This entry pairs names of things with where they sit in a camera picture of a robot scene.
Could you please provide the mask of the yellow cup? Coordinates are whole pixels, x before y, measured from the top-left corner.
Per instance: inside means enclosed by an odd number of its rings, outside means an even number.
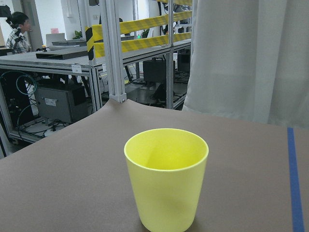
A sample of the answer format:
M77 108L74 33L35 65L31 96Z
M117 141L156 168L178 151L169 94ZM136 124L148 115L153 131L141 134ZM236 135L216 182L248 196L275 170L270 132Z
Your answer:
M131 137L124 154L140 220L151 232L184 232L193 223L209 147L200 136L159 128Z

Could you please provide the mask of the white curtain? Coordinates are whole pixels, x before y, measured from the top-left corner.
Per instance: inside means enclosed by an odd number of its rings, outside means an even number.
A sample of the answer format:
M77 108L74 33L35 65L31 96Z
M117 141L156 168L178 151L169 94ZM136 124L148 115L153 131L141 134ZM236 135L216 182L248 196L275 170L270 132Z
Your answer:
M185 111L307 129L309 3L196 0Z

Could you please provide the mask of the brown paper table cover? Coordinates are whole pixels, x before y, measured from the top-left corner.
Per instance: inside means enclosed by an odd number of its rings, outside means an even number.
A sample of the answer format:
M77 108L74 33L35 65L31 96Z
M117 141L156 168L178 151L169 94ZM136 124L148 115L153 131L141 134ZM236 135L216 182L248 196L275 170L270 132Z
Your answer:
M191 232L309 229L309 132L108 101L99 111L0 161L3 232L143 232L124 145L152 128L208 144Z

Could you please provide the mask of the grey control cabinet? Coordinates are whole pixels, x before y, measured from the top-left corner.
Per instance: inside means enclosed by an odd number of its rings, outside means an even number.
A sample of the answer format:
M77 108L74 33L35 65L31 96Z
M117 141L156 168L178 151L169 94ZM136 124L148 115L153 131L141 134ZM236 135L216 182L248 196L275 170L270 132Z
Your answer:
M64 88L39 86L34 95L41 117L74 123L88 116L83 86L72 85Z

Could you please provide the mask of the person in plaid shirt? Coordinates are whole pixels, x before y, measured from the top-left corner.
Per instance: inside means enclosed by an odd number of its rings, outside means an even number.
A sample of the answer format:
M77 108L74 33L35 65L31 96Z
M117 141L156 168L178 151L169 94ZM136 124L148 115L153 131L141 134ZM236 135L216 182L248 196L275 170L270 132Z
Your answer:
M32 48L26 37L26 33L31 29L28 16L23 12L14 12L7 19L7 23L13 27L13 30L7 39L6 47L13 55L31 52Z

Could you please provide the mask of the aluminium frame post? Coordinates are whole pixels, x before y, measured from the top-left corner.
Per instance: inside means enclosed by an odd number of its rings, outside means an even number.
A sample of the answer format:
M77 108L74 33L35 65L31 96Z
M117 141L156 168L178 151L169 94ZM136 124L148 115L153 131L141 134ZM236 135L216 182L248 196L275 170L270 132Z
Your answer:
M126 101L126 91L122 76L124 66L118 6L114 0L101 0L99 5L109 83L109 98L124 103Z

